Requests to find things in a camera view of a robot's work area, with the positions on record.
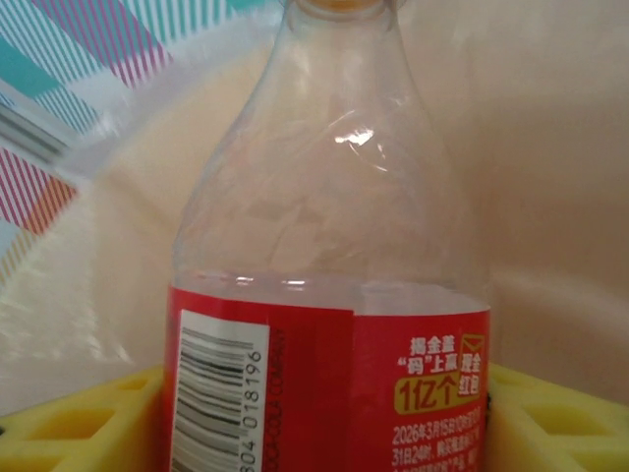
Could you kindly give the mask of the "clear Coca-Cola plastic bottle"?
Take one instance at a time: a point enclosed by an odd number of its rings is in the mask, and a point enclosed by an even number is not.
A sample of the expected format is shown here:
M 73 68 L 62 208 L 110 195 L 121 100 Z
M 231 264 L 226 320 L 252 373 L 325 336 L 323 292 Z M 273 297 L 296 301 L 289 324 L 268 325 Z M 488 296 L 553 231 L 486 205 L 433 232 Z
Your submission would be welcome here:
M 289 0 L 173 249 L 164 472 L 481 472 L 489 304 L 395 0 Z

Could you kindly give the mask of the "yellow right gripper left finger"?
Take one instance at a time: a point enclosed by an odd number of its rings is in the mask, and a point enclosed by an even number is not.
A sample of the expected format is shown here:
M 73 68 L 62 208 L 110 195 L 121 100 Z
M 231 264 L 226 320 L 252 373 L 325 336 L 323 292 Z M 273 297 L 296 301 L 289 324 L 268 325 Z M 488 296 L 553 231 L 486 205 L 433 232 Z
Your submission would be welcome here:
M 163 368 L 0 417 L 0 472 L 166 472 Z

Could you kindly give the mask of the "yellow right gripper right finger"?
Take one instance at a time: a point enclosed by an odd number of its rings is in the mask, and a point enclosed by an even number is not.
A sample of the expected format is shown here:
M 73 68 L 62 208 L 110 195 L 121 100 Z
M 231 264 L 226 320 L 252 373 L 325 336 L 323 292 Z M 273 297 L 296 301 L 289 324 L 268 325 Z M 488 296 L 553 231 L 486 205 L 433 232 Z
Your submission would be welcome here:
M 489 367 L 484 472 L 629 472 L 629 407 Z

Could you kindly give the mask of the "striped teal pink tablecloth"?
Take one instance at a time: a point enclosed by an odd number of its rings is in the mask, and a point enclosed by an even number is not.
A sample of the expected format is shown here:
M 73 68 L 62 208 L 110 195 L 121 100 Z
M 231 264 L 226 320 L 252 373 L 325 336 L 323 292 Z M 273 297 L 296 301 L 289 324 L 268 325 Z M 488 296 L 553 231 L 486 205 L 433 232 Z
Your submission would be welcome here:
M 281 16 L 282 0 L 0 0 L 0 290 L 120 140 Z

